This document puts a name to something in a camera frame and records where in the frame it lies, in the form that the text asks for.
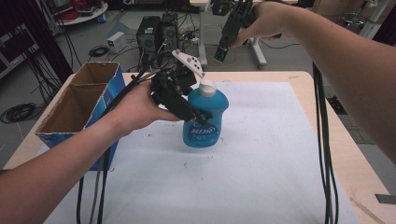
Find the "handheld controller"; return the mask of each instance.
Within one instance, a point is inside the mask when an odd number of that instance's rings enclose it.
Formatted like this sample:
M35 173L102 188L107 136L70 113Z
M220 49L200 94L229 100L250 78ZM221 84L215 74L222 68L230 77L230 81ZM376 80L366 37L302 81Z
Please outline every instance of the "handheld controller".
M280 0L271 0L271 2L278 2L287 4ZM221 31L221 39L219 41L219 47L215 54L215 59L220 62L224 62L227 56L230 43L236 39L239 30L241 28L248 28L256 20L254 13L253 0L238 0L230 13L229 18L225 22L225 25ZM280 38L282 34L275 35L276 38Z
M165 106L178 118L206 124L211 116L192 108L183 97L187 96L192 91L191 86L197 83L195 75L204 77L201 63L178 49L173 50L172 54L178 62L176 66L159 72L151 79L151 96L157 105Z

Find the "bottle label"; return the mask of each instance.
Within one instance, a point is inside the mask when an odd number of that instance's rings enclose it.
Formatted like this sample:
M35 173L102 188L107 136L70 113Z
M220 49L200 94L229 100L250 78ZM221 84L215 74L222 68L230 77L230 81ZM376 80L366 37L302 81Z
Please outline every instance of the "bottle label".
M206 141L216 138L217 135L218 129L209 123L201 125L194 122L189 128L189 138L192 141Z

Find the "table leg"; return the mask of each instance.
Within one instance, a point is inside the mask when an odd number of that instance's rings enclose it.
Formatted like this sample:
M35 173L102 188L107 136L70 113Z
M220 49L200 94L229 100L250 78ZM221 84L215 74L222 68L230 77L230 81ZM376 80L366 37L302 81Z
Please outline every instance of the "table leg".
M259 46L259 38L254 37L249 40L249 43L251 44L251 47L253 47L253 51L257 56L257 60L259 61L259 68L263 68L265 65L267 65L267 61L265 60L264 55L262 54L262 49L260 49Z
M207 4L204 11L199 13L199 44L198 44L198 54L201 61L201 66L207 66L207 59L206 59L206 50L205 50L205 41L204 41L204 23L202 20L202 13L207 11Z

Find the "human hand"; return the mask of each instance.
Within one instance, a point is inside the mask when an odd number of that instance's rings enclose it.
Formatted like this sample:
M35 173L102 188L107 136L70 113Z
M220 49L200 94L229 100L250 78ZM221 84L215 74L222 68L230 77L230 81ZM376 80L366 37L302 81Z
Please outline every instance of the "human hand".
M276 2L259 3L254 7L256 20L247 29L238 34L231 46L240 46L251 37L261 36L271 39L278 34L287 35L286 31L283 30L283 20L284 15L287 15L287 10L291 8L291 6Z
M151 98L151 82L144 81L128 92L109 114L122 129L123 135L142 129L155 120L179 121L168 110L159 108Z

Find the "gray floor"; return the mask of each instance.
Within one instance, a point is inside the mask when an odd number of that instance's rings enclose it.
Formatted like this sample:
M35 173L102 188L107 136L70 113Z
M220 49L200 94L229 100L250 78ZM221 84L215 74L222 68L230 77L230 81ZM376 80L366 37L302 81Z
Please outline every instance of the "gray floor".
M152 14L160 14L161 12L152 12ZM130 44L125 53L119 55L109 55L100 58L91 58L91 61L113 60L120 63L123 71L137 65L138 49L134 39L137 29L136 25L140 23L142 15L150 15L149 12L128 10L123 13L118 11L108 11L106 13L107 21L98 23L96 20L86 21L66 27L67 33L73 41L73 45L77 52L81 63L85 63L90 59L88 52L95 46L106 45L106 40L114 35L117 31L124 32ZM192 15L192 21L188 18L189 23L184 22L180 29L193 29L193 26L199 26L199 18ZM213 55L219 43L221 26L224 24L225 18L205 15L203 19L205 48L208 58L208 66L206 71L257 71L257 60L249 46L231 49L224 63L217 62L213 59ZM64 52L67 60L71 63L70 49L63 35L57 35L56 40ZM312 74L312 61L307 53L296 41L291 38L282 36L275 41L265 41L260 43L264 56L268 62L264 66L263 71L306 71ZM198 55L195 45L188 48L188 53ZM80 68L76 56L73 57L73 71L76 72ZM35 88L38 86L32 72L27 63L22 63L14 69L6 77L0 80L0 112L19 104L35 103L43 105L43 101ZM326 88L327 97L332 97L332 88L328 85ZM396 167L390 160L376 147L372 141L354 124L348 115L340 116L340 119L346 125L351 136L377 172L380 179L388 191L396 195ZM28 134L35 119L26 120L18 123L4 124L0 123L0 167L3 167L11 157L15 149L21 143L23 137Z

